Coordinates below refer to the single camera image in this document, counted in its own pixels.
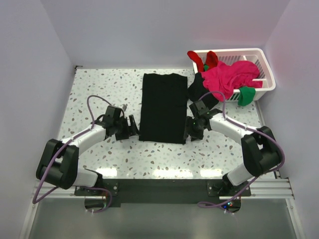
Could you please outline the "black t-shirt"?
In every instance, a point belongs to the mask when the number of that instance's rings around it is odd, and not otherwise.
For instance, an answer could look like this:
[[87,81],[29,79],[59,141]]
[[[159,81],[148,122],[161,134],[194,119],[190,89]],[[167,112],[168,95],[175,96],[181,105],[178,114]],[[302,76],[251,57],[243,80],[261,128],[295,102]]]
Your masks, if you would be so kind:
[[186,76],[144,74],[139,140],[184,144],[187,100]]

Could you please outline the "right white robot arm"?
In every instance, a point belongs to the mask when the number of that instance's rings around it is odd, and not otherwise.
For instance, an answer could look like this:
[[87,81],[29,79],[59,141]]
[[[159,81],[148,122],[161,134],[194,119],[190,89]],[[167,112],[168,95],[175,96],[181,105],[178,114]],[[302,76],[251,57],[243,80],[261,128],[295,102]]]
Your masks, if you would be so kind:
[[191,141],[202,140],[204,131],[216,131],[231,138],[241,146],[243,163],[209,185],[209,193],[232,196],[244,190],[248,180],[270,172],[282,165],[284,153],[270,128],[249,127],[219,110],[211,110],[198,117],[187,117],[184,137]]

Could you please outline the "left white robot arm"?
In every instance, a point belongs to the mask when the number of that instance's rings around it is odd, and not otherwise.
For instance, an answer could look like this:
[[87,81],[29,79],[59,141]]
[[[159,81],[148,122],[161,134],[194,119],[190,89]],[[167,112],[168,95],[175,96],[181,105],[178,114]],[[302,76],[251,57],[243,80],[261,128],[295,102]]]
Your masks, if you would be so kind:
[[79,156],[113,135],[116,140],[123,140],[138,134],[133,115],[128,118],[101,115],[75,136],[49,140],[40,159],[36,178],[62,189],[84,186],[91,195],[99,195],[103,191],[102,175],[93,170],[80,169]]

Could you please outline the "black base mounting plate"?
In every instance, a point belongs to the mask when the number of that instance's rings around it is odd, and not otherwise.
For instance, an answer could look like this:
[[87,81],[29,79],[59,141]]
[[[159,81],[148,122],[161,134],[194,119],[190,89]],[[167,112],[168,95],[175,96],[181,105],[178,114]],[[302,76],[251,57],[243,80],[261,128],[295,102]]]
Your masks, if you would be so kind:
[[233,197],[248,182],[225,188],[221,179],[102,179],[98,188],[76,187],[74,195],[108,202],[111,207],[122,204],[197,204],[200,201],[221,203],[222,197]]

